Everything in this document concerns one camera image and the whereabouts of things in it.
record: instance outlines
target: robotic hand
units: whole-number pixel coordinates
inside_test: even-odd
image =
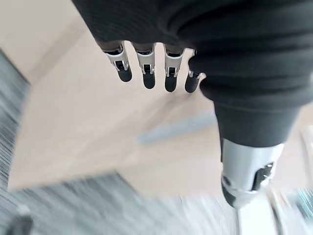
[[[132,77],[124,40],[148,89],[155,42],[165,44],[169,92],[184,48],[194,49],[185,87],[193,92],[206,74],[200,89],[215,106],[226,201],[240,208],[268,184],[301,106],[313,99],[312,0],[73,2],[122,81]]]

